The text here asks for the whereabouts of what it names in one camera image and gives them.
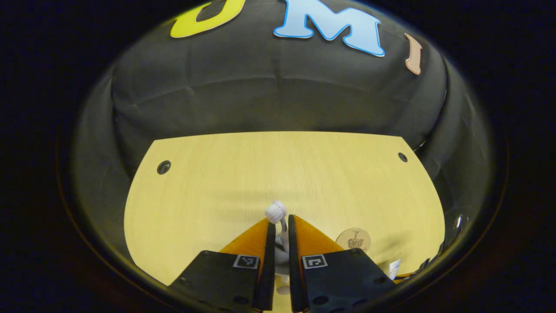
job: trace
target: light blue letter m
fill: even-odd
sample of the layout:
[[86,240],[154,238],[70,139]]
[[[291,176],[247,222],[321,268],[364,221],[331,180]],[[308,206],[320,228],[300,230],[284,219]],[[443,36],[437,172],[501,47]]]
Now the light blue letter m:
[[313,31],[307,28],[310,18],[326,40],[333,40],[346,27],[351,27],[344,37],[346,45],[375,56],[384,56],[380,47],[378,24],[380,21],[363,11],[347,8],[334,13],[319,0],[285,0],[287,2],[284,25],[274,30],[280,37],[309,38]]

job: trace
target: wooden table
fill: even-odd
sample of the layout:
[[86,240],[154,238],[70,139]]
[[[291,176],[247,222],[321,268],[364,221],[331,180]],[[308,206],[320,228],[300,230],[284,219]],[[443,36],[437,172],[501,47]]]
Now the wooden table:
[[[165,160],[171,167],[158,174]],[[444,240],[436,190],[402,138],[290,131],[154,141],[127,198],[127,246],[169,285],[201,250],[219,251],[264,218],[273,200],[333,240],[366,230],[383,270],[401,258],[399,273],[413,272]],[[274,308],[290,311],[289,296],[275,293]]]

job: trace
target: wooden coaster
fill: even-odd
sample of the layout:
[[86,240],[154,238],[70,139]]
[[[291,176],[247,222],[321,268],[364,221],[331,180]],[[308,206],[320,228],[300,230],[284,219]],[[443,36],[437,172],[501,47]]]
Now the wooden coaster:
[[371,246],[371,237],[361,228],[350,228],[338,236],[336,243],[346,250],[360,248],[367,252]]

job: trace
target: light wooden tabletop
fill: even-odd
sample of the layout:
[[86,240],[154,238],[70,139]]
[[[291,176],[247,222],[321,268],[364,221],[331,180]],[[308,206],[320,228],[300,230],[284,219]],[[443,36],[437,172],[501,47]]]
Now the light wooden tabletop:
[[[399,153],[403,153],[404,162]],[[165,174],[159,164],[171,162]],[[202,250],[219,251],[282,201],[336,240],[357,227],[386,271],[413,272],[444,240],[440,200],[400,137],[259,132],[156,140],[135,174],[125,236],[135,264],[169,285]],[[274,296],[274,311],[290,311]]]

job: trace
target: round coaster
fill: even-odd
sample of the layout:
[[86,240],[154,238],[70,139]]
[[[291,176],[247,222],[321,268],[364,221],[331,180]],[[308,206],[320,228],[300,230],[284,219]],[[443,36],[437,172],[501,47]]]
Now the round coaster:
[[346,250],[360,248],[367,252],[371,246],[371,237],[361,228],[350,228],[338,236],[336,243]]

